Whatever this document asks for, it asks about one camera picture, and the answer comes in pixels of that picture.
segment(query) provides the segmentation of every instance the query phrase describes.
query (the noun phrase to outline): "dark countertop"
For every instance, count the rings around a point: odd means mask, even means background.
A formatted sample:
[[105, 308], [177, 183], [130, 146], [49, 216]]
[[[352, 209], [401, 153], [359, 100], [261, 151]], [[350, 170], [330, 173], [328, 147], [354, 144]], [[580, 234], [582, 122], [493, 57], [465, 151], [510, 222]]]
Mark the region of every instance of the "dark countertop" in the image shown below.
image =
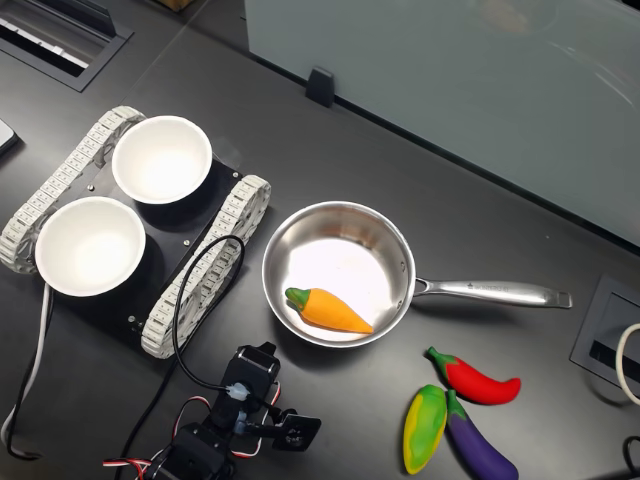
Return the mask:
[[[200, 376], [217, 381], [238, 345], [272, 341], [282, 362], [281, 406], [318, 416], [323, 427], [306, 453], [265, 448], [257, 458], [240, 462], [237, 478], [403, 478], [399, 446], [406, 410], [420, 387], [439, 384], [422, 356], [432, 344], [496, 378], [522, 378], [519, 397], [508, 405], [465, 404], [521, 478], [604, 479], [624, 470], [622, 441], [640, 432], [640, 415], [634, 407], [617, 406], [622, 392], [587, 375], [569, 355], [599, 277], [608, 273], [640, 289], [640, 259], [343, 108], [310, 102], [300, 86], [217, 38], [215, 4], [211, 0], [142, 78], [127, 85], [111, 86], [109, 76], [120, 78], [116, 70], [133, 65], [141, 74], [141, 58], [153, 55], [148, 45], [145, 50], [132, 44], [120, 59], [126, 65], [111, 65], [114, 72], [105, 72], [107, 77], [82, 95], [0, 55], [0, 87], [21, 84], [20, 95], [13, 95], [19, 99], [0, 88], [0, 117], [26, 143], [0, 160], [0, 223], [95, 119], [120, 102], [124, 94], [115, 90], [128, 91], [135, 83], [125, 104], [148, 116], [190, 118], [209, 135], [223, 161], [273, 186], [271, 208], [249, 244], [239, 283], [200, 330], [187, 361]], [[130, 3], [140, 15], [145, 5]], [[165, 44], [179, 28], [172, 18], [157, 18], [168, 22]], [[137, 32], [134, 39], [150, 44], [141, 38], [146, 20], [138, 20], [134, 25], [131, 17], [128, 24]], [[110, 95], [101, 90], [109, 86]], [[32, 98], [36, 87], [49, 90]], [[33, 109], [18, 100], [33, 102]], [[16, 113], [18, 105], [22, 113]], [[47, 123], [45, 129], [37, 120], [41, 116], [64, 118], [65, 124]], [[533, 310], [421, 298], [379, 342], [344, 352], [311, 347], [271, 313], [260, 269], [277, 226], [296, 210], [324, 200], [363, 203], [389, 217], [411, 245], [419, 275], [538, 283], [571, 292], [575, 306]], [[36, 279], [0, 269], [2, 412], [14, 401], [35, 345], [40, 290]], [[99, 462], [119, 453], [162, 372], [81, 319], [60, 310], [54, 320], [40, 375], [21, 412], [18, 438], [62, 465], [66, 478], [111, 478]], [[145, 457], [162, 448], [182, 401], [195, 393], [203, 392], [176, 375], [133, 452]], [[0, 473], [8, 461], [0, 457]], [[444, 439], [422, 475], [468, 478]]]

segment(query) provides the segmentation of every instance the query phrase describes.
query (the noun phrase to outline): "toy red pepper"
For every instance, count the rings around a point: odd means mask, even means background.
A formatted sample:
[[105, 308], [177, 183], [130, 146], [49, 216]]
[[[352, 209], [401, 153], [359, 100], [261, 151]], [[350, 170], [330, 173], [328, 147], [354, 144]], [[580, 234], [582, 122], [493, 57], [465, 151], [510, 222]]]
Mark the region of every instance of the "toy red pepper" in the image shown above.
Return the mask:
[[435, 360], [447, 382], [460, 395], [477, 403], [498, 405], [509, 403], [520, 391], [520, 379], [498, 382], [478, 372], [458, 357], [438, 353], [431, 347], [427, 351]]

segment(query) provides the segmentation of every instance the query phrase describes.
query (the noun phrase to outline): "purple eggplant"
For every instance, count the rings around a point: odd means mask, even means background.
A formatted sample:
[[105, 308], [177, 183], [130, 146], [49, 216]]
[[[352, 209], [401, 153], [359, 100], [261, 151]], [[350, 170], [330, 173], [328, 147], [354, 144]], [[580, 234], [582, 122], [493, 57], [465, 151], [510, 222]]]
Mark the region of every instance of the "purple eggplant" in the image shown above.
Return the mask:
[[518, 470], [487, 442], [456, 398], [447, 392], [447, 426], [464, 462], [479, 480], [518, 480]]

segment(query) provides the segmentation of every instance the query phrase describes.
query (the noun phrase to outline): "eggplant green stem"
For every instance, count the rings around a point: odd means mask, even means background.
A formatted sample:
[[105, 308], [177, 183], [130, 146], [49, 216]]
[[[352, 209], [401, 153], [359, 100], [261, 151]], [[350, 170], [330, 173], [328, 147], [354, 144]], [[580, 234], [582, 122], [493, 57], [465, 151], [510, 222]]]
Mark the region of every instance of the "eggplant green stem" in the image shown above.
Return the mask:
[[467, 419], [467, 412], [460, 405], [455, 390], [447, 390], [447, 412], [447, 422], [451, 420], [452, 415], [458, 415], [463, 420]]

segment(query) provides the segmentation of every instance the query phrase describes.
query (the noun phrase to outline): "frying pan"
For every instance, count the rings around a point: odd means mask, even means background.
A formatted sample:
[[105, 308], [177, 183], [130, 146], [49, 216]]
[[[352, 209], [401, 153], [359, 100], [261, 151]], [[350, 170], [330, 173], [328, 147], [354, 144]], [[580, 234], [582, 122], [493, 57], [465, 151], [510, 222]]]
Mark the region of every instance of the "frying pan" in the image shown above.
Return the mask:
[[[264, 254], [262, 282], [271, 309], [299, 337], [348, 348], [373, 342], [402, 319], [413, 297], [451, 295], [527, 307], [571, 308], [571, 295], [517, 282], [434, 281], [417, 278], [411, 249], [386, 217], [349, 202], [311, 205], [273, 234]], [[421, 287], [416, 291], [416, 283]], [[285, 290], [321, 288], [346, 302], [374, 333], [312, 326], [288, 303]]]

